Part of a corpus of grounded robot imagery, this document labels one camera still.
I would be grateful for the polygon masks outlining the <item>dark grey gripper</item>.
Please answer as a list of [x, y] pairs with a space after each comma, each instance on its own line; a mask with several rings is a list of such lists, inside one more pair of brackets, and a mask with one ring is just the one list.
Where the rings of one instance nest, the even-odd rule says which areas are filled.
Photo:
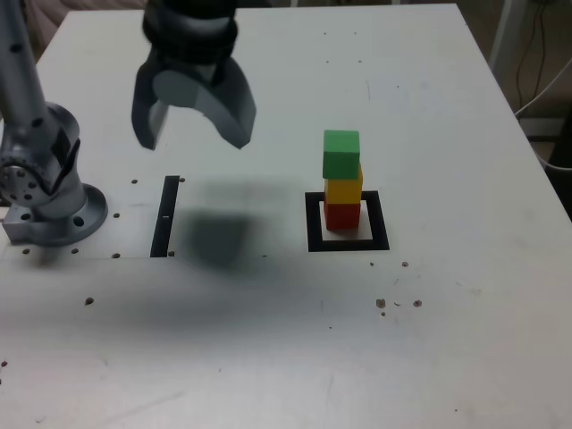
[[247, 78], [231, 58], [199, 64], [160, 55], [151, 48], [139, 67], [131, 123], [139, 144], [155, 150], [169, 106], [202, 113], [237, 149], [251, 140], [257, 107]]

